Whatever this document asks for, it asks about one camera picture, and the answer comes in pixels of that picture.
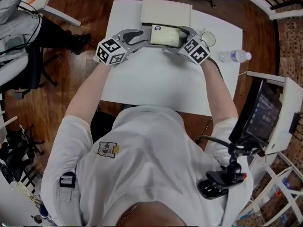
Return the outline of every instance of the shirt logo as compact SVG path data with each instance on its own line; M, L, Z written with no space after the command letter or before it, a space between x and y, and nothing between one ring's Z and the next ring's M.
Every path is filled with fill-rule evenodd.
M103 157L115 158L116 153L119 152L119 146L117 143L112 142L99 142L99 148L95 154L98 154Z

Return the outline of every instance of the black pants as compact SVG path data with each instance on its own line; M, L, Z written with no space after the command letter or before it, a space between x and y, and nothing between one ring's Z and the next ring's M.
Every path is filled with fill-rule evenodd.
M46 17L42 17L40 31L31 45L42 48L66 48L71 51L77 51L82 46L76 37Z
M97 110L90 124L93 143L112 130L116 117Z

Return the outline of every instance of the black buckle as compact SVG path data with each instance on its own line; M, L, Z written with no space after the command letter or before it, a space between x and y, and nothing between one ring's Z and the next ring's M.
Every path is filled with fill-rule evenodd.
M59 180L60 187L75 188L76 174L74 172L64 173Z

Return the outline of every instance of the necklace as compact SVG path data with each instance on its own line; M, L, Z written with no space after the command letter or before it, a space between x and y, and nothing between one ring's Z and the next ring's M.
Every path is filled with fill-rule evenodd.
M137 206L139 205L139 203L136 203L135 205L132 206L132 208L128 211L127 215L125 217L123 217L117 224L116 226L120 226L125 220L127 220L132 212L137 208Z

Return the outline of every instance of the white desk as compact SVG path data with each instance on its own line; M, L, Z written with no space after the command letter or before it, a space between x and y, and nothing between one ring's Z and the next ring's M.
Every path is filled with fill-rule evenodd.
M141 29L142 1L116 0L109 17L106 37L123 29ZM242 30L221 19L193 10L191 27L203 28L216 37L210 47L224 81L234 96L239 63L223 63L220 51L242 48ZM101 100L131 105L161 105L179 112L211 115L201 67L160 48L145 47L129 56L129 61L112 68Z
M267 83L283 87L283 94L280 101L282 108L276 127L271 135L265 154L287 149L292 135L289 133L294 113L299 112L303 100L303 88L296 84L290 78L284 78L264 73L247 72L248 76L263 78Z
M60 18L70 22L71 24L75 25L75 26L80 26L81 25L81 22L74 19L73 17L71 16L68 16L66 15L65 13L62 13L50 6L47 5L49 0L35 0L33 3L31 3L31 6L33 6L37 11L41 11L41 10L45 10L47 12L50 12L56 16L59 16ZM29 10L33 10L30 6L28 6L27 4L25 3L21 3L20 5L22 7L25 7Z

